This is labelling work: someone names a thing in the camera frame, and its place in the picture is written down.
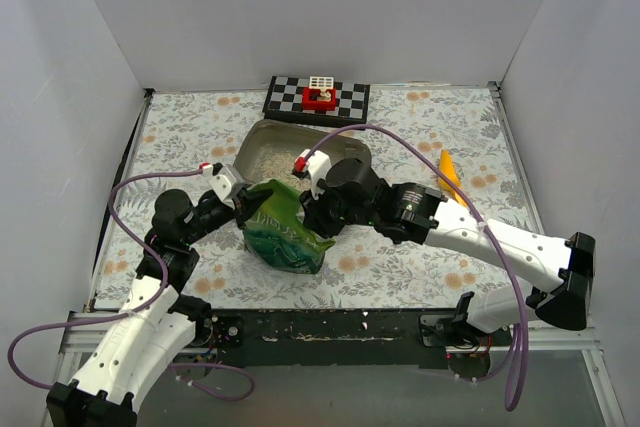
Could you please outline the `green litter bag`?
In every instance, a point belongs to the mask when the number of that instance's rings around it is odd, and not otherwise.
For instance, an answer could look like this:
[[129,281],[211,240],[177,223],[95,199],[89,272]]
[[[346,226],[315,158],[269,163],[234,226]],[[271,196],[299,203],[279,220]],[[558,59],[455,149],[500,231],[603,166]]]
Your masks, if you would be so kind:
[[335,245],[306,228],[299,202],[300,191],[270,179],[253,185],[250,193],[271,190],[243,230],[246,248],[268,266],[296,274],[316,274],[326,252]]

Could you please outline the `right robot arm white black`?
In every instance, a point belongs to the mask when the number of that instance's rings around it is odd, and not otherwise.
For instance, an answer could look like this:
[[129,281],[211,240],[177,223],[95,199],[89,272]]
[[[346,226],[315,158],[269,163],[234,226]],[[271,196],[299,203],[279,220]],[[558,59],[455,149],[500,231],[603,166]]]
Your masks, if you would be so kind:
[[293,173],[311,182],[300,196],[303,224],[323,238],[347,225],[368,226],[393,243],[413,242],[511,268],[522,294],[511,288],[461,296],[453,314],[428,325],[445,345],[475,344],[502,327],[540,320],[582,331],[595,277],[593,237],[547,237],[471,212],[415,183],[388,184],[356,158],[337,163],[317,151],[301,154]]

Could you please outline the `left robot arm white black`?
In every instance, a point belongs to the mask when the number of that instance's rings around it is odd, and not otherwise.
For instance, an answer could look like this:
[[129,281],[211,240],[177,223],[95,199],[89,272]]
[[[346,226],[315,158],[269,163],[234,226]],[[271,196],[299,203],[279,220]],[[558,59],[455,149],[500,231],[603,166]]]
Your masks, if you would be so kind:
[[210,304],[182,292],[199,261],[194,243],[229,222],[243,227],[271,194],[241,188],[223,203],[209,190],[193,203],[171,189],[156,199],[143,259],[116,321],[71,379],[49,390],[53,425],[136,425],[145,397],[179,351],[212,337]]

